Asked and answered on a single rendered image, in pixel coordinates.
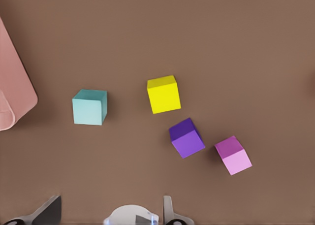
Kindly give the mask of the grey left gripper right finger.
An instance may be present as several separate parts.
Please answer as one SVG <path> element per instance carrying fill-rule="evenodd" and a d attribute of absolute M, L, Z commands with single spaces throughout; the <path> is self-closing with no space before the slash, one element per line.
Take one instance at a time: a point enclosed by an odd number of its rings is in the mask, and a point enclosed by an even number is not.
<path fill-rule="evenodd" d="M 163 196 L 163 225 L 195 225 L 195 222 L 183 215 L 176 214 L 173 210 L 172 198 Z"/>

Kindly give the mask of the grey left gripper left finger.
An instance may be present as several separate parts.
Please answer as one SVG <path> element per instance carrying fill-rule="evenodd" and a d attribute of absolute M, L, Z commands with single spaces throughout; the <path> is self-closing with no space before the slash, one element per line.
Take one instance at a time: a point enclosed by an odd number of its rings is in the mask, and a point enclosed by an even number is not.
<path fill-rule="evenodd" d="M 55 195 L 32 214 L 13 218 L 3 225 L 60 225 L 62 219 L 62 197 Z"/>

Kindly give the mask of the dark purple cube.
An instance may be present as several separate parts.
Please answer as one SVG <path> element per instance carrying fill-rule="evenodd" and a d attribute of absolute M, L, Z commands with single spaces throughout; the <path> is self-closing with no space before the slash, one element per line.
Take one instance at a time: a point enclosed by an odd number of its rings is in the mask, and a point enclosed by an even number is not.
<path fill-rule="evenodd" d="M 183 159 L 205 149 L 205 144 L 191 118 L 172 126 L 169 134 L 173 146 Z"/>

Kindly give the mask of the pink-violet cube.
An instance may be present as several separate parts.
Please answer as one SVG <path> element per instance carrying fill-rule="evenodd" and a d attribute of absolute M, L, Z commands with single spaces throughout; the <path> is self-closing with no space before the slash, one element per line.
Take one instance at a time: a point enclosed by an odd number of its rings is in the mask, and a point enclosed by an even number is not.
<path fill-rule="evenodd" d="M 252 167 L 248 154 L 234 135 L 215 144 L 215 148 L 230 175 Z"/>

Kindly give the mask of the light blue cube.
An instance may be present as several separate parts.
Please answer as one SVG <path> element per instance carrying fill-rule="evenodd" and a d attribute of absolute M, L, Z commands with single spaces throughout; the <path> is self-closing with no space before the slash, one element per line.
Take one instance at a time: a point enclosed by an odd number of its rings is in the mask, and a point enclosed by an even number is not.
<path fill-rule="evenodd" d="M 107 91 L 81 89 L 72 98 L 75 124 L 101 126 L 107 115 Z"/>

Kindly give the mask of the yellow cube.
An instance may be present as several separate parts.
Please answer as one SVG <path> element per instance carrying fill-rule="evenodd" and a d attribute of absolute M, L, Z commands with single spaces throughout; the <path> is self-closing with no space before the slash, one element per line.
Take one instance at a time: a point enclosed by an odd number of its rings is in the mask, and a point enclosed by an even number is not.
<path fill-rule="evenodd" d="M 147 92 L 153 114 L 181 109 L 178 84 L 174 75 L 148 80 Z"/>

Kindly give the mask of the pink tray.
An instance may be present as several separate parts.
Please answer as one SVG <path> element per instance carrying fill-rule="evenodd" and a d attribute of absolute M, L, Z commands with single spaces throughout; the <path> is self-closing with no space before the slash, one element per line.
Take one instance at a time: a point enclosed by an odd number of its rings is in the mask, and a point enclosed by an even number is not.
<path fill-rule="evenodd" d="M 0 131 L 12 128 L 37 103 L 35 89 L 0 18 Z"/>

